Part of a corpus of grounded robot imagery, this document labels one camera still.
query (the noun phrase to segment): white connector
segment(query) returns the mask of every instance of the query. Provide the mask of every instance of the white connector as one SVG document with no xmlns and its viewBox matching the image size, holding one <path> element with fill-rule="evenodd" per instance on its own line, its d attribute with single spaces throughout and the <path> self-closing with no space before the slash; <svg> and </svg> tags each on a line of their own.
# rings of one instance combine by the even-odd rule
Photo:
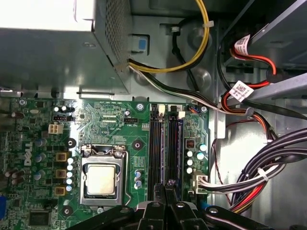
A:
<svg viewBox="0 0 307 230">
<path fill-rule="evenodd" d="M 48 126 L 49 134 L 62 134 L 64 129 L 64 125 L 56 125 L 52 124 Z"/>
<path fill-rule="evenodd" d="M 208 192 L 205 189 L 199 188 L 200 178 L 203 179 L 204 181 L 208 181 L 208 176 L 203 174 L 201 171 L 193 172 L 193 177 L 191 180 L 193 190 L 195 191 L 196 194 L 208 194 Z"/>
</svg>

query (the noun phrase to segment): white wire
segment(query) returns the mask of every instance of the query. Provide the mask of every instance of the white wire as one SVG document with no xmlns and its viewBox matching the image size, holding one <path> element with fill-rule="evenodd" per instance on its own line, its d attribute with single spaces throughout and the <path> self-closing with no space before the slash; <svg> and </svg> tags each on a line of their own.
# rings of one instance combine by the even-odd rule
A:
<svg viewBox="0 0 307 230">
<path fill-rule="evenodd" d="M 272 167 L 270 167 L 267 171 L 265 171 L 265 174 L 269 174 L 270 172 L 272 172 L 273 170 L 275 170 L 276 168 L 278 167 L 278 165 L 273 165 Z M 211 184 L 201 178 L 199 178 L 199 182 L 201 183 L 201 185 L 205 186 L 205 187 L 208 187 L 208 188 L 224 188 L 225 186 L 229 186 L 229 185 L 243 185 L 243 184 L 246 184 L 246 183 L 250 183 L 250 182 L 253 182 L 255 180 L 258 180 L 258 179 L 261 179 L 263 178 L 263 176 L 259 175 L 259 176 L 256 176 L 254 178 L 251 178 L 247 181 L 243 181 L 243 182 L 239 182 L 239 183 L 234 183 L 234 184 Z"/>
<path fill-rule="evenodd" d="M 227 112 L 227 111 L 224 111 L 220 108 L 217 108 L 217 107 L 214 107 L 208 103 L 206 103 L 204 100 L 200 99 L 200 98 L 197 98 L 197 97 L 194 97 L 194 96 L 191 96 L 191 95 L 186 95 L 186 94 L 183 94 L 183 93 L 177 93 L 177 92 L 171 92 L 171 91 L 168 91 L 168 90 L 165 90 L 165 89 L 161 89 L 159 86 L 157 86 L 156 84 L 154 84 L 150 79 L 148 79 L 142 72 L 138 71 L 137 69 L 135 69 L 134 67 L 132 66 L 129 66 L 129 68 L 134 71 L 135 73 L 139 74 L 140 76 L 144 77 L 152 86 L 154 86 L 156 89 L 158 89 L 159 91 L 162 91 L 162 92 L 165 92 L 165 93 L 168 93 L 168 94 L 171 94 L 171 95 L 175 95 L 175 96 L 180 96 L 180 97 L 184 97 L 184 98 L 187 98 L 187 99 L 192 99 L 194 101 L 197 101 L 209 108 L 212 108 L 213 110 L 215 111 L 218 111 L 218 112 L 221 112 L 221 113 L 224 113 L 224 114 L 231 114 L 233 115 L 233 113 L 230 113 L 230 112 Z"/>
</svg>

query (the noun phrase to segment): white label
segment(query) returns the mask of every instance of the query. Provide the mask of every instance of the white label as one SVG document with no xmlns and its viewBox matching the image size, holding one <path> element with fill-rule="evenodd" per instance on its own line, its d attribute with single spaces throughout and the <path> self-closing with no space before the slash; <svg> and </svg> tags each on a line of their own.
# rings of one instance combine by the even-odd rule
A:
<svg viewBox="0 0 307 230">
<path fill-rule="evenodd" d="M 248 55 L 248 41 L 250 38 L 250 34 L 242 37 L 235 43 L 235 49 L 238 54 Z"/>
<path fill-rule="evenodd" d="M 250 96 L 252 92 L 254 92 L 254 90 L 240 80 L 238 80 L 236 84 L 232 87 L 232 89 L 229 91 L 229 93 L 240 102 Z"/>
<path fill-rule="evenodd" d="M 32 165 L 32 146 L 33 146 L 33 142 L 30 142 L 28 144 L 25 145 L 26 149 L 25 149 L 25 160 L 24 160 L 24 166 L 31 166 Z"/>
</svg>

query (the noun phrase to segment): ram slot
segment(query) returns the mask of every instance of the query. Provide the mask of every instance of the ram slot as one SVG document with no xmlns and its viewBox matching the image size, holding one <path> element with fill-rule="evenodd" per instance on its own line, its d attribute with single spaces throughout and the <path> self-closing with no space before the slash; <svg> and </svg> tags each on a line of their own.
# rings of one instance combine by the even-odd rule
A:
<svg viewBox="0 0 307 230">
<path fill-rule="evenodd" d="M 176 194 L 179 200 L 183 196 L 182 180 L 183 180 L 183 160 L 184 160 L 184 120 L 178 121 L 177 133 L 177 189 Z"/>
<path fill-rule="evenodd" d="M 150 115 L 150 136 L 149 136 L 149 167 L 147 200 L 154 198 L 154 185 L 161 182 L 161 136 L 163 118 L 159 116 L 156 104 L 152 104 Z"/>
<path fill-rule="evenodd" d="M 178 149 L 178 118 L 171 115 L 168 121 L 167 133 L 167 180 L 177 179 L 177 149 Z"/>
</svg>

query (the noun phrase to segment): barcode sticker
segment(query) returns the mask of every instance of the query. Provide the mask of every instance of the barcode sticker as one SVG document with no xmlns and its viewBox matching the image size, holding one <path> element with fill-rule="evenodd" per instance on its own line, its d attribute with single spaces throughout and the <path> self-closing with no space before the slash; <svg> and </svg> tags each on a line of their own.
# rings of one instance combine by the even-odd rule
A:
<svg viewBox="0 0 307 230">
<path fill-rule="evenodd" d="M 248 41 L 250 38 L 250 34 L 242 37 L 235 43 L 235 50 L 238 54 L 248 55 Z"/>
<path fill-rule="evenodd" d="M 240 80 L 238 80 L 236 84 L 232 87 L 232 89 L 229 91 L 229 93 L 240 102 L 250 96 L 252 92 L 254 92 L 254 90 Z"/>
</svg>

